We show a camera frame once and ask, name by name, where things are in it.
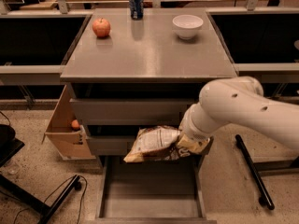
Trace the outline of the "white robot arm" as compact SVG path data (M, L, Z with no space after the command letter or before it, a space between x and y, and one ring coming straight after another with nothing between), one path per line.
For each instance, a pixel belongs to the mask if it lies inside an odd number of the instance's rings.
M253 77L208 82L199 92L199 102L185 112L180 129L193 141L203 141L230 123L299 151L299 105L265 98L261 83Z

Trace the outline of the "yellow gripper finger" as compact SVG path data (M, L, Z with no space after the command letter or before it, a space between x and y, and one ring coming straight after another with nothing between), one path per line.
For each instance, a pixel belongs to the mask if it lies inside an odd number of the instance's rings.
M200 154L210 141L210 138L203 141L194 141L186 134L182 134L176 143L176 148L178 149L179 155L187 155L188 153Z

